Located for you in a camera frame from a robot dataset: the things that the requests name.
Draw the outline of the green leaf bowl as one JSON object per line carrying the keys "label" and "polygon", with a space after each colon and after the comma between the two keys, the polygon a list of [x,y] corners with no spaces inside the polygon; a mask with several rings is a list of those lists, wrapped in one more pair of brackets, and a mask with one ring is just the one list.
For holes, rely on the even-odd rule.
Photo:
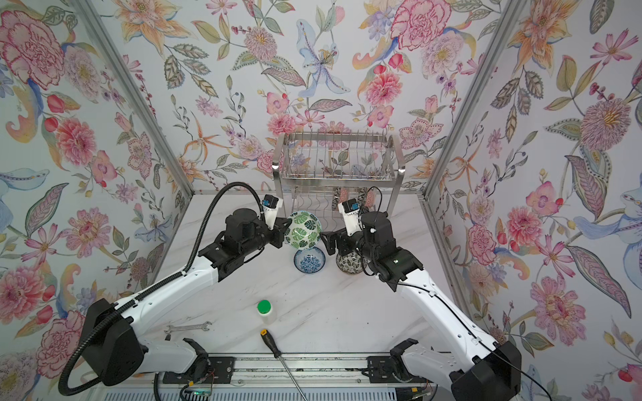
{"label": "green leaf bowl", "polygon": [[311,212],[298,211],[289,216],[292,224],[285,232],[285,242],[297,250],[315,247],[320,239],[322,224]]}

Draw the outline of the blue floral bowl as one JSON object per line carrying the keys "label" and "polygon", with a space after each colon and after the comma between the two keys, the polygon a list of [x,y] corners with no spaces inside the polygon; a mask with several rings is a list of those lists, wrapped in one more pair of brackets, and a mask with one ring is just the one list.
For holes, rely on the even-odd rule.
{"label": "blue floral bowl", "polygon": [[326,256],[318,247],[298,250],[294,255],[294,265],[302,273],[320,272],[326,264]]}

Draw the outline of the olive leaf pattern bowl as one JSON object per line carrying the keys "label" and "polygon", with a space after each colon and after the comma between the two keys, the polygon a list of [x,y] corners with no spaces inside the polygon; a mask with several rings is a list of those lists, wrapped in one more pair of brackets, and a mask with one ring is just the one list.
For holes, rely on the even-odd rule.
{"label": "olive leaf pattern bowl", "polygon": [[332,210],[334,212],[337,212],[339,210],[339,205],[342,202],[345,202],[349,200],[350,198],[350,191],[349,188],[347,187],[335,187],[333,190],[333,197],[332,197]]}

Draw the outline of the pink leaf pattern bowl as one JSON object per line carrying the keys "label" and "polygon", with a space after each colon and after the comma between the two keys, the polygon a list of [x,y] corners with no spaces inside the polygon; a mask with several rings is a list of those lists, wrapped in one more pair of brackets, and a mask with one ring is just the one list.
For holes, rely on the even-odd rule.
{"label": "pink leaf pattern bowl", "polygon": [[375,190],[369,190],[366,194],[364,204],[368,208],[373,208],[375,206],[377,199],[377,192]]}

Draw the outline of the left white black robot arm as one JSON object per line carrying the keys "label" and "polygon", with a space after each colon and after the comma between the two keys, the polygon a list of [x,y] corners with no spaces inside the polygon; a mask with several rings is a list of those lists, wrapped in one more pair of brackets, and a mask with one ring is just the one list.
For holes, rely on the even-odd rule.
{"label": "left white black robot arm", "polygon": [[215,242],[197,252],[189,272],[179,271],[119,302],[95,302],[88,310],[82,339],[107,317],[115,317],[82,354],[99,383],[114,386],[147,373],[173,373],[193,381],[207,376],[212,366],[196,340],[154,340],[147,331],[201,290],[229,277],[250,254],[268,245],[282,247],[291,224],[291,219],[273,212],[262,221],[254,211],[238,209],[227,217]]}

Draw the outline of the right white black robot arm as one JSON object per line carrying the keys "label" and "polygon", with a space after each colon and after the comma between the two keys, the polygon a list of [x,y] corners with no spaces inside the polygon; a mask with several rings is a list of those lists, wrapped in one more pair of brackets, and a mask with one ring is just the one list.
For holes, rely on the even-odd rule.
{"label": "right white black robot arm", "polygon": [[478,327],[431,278],[420,260],[396,243],[385,212],[364,212],[356,200],[339,206],[344,228],[323,232],[329,254],[356,252],[375,277],[412,302],[446,344],[446,352],[407,339],[391,350],[402,376],[428,379],[456,400],[515,400],[522,355]]}

